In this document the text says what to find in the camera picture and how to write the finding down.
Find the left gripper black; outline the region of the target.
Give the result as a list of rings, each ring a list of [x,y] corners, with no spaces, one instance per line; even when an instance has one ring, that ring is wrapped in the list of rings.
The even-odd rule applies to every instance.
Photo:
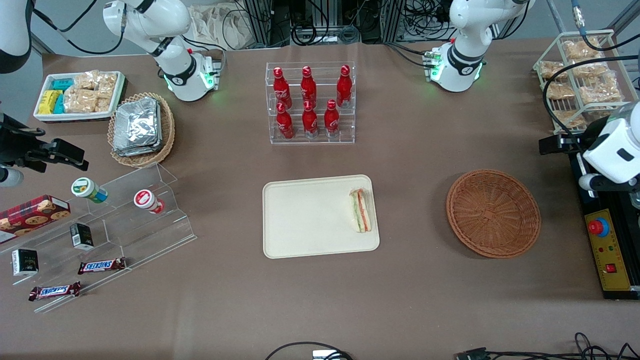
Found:
[[[539,140],[539,154],[544,156],[564,153],[565,147],[569,151],[580,151],[580,153],[584,153],[586,150],[592,150],[602,142],[598,140],[598,138],[601,136],[601,132],[609,120],[608,117],[602,117],[593,121],[587,126],[585,132],[580,134],[580,138],[576,136],[566,136],[565,144],[563,143],[563,136],[561,134],[544,137]]]

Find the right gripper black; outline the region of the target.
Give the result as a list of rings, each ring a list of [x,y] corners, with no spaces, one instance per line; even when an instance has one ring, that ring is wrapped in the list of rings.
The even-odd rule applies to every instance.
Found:
[[[41,128],[30,128],[7,114],[0,121],[0,162],[2,166],[23,167],[45,173],[50,155],[55,163],[73,167],[88,167],[85,150],[64,139],[53,139],[49,146],[39,137],[46,134]]]

